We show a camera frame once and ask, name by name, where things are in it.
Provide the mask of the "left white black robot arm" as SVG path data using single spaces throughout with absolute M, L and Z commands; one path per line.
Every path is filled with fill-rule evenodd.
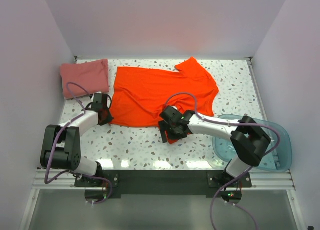
M 112 98 L 108 94 L 95 93 L 91 99 L 80 115 L 63 124 L 46 127 L 40 155 L 40 164 L 46 168 L 46 183 L 53 180 L 49 179 L 50 168 L 85 175 L 92 186 L 103 182 L 101 164 L 81 154 L 81 136 L 91 128 L 113 120 L 110 113 Z

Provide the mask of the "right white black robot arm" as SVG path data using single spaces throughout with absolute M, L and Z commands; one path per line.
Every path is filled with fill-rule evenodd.
M 172 106 L 159 115 L 162 141 L 179 140 L 190 134 L 205 134 L 222 138 L 232 143 L 236 156 L 233 157 L 218 180 L 233 187 L 241 180 L 241 174 L 250 167 L 257 167 L 268 150 L 271 138 L 253 118 L 218 119 L 187 110 L 179 112 Z

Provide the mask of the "orange t shirt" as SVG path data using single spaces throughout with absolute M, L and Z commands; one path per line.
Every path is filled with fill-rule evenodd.
M 110 108 L 112 124 L 155 127 L 165 105 L 213 116 L 218 93 L 212 75 L 193 57 L 177 64 L 174 71 L 118 67 Z

